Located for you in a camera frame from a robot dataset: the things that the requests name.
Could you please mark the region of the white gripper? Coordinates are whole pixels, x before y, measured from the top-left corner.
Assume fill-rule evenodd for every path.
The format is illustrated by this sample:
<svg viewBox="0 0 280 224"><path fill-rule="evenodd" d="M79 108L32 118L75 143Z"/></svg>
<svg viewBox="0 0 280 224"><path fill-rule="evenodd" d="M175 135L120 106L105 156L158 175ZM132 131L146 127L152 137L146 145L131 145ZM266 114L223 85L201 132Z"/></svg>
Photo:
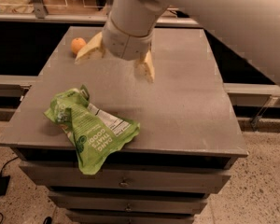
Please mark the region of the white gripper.
<svg viewBox="0 0 280 224"><path fill-rule="evenodd" d="M125 27L119 26L112 17L109 17L103 31L96 34L79 50L75 63L103 58L107 49L115 57L126 61L136 60L134 62L136 77L153 83L155 68L149 50L153 29L154 20L149 16L136 17L134 22L127 20Z"/></svg>

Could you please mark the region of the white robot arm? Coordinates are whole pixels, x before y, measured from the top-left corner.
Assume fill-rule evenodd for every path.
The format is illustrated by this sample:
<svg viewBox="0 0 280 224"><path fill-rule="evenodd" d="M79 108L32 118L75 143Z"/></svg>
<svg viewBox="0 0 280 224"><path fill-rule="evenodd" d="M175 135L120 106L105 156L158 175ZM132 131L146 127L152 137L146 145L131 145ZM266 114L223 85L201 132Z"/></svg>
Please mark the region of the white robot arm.
<svg viewBox="0 0 280 224"><path fill-rule="evenodd" d="M77 53L95 51L147 63L158 18L183 9L202 28L280 86L280 0L114 0L103 31Z"/></svg>

